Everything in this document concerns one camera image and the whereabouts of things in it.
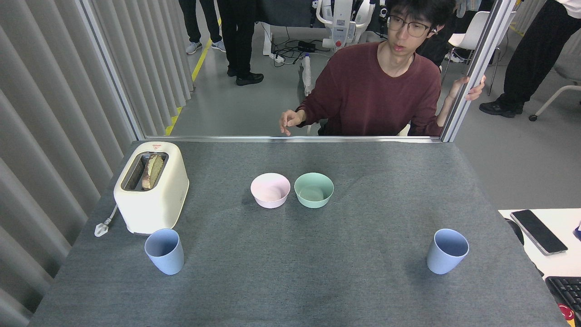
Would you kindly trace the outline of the seated person's left hand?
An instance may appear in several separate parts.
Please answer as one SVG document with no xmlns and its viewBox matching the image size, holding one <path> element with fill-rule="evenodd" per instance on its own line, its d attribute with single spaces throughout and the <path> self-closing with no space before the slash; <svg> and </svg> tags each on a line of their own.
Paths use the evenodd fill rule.
<svg viewBox="0 0 581 327">
<path fill-rule="evenodd" d="M 450 91 L 448 92 L 447 99 L 456 99 L 459 89 L 461 89 L 463 84 L 467 84 L 470 81 L 469 76 L 463 76 L 460 79 L 454 81 Z M 481 77 L 480 83 L 471 88 L 466 96 L 467 101 L 474 101 L 476 100 L 482 93 L 482 89 L 485 87 L 486 76 L 483 75 Z"/>
</svg>

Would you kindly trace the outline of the seated person's right hand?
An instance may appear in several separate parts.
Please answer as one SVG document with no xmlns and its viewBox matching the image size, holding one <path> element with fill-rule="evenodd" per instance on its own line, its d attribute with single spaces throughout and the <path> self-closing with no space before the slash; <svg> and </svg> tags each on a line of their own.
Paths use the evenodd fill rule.
<svg viewBox="0 0 581 327">
<path fill-rule="evenodd" d="M 305 122 L 305 120 L 306 114 L 303 109 L 299 109 L 297 111 L 286 110 L 285 112 L 282 112 L 279 120 L 279 127 L 285 136 L 290 136 L 291 132 L 289 131 L 289 128 L 298 126 L 299 124 Z"/>
</svg>

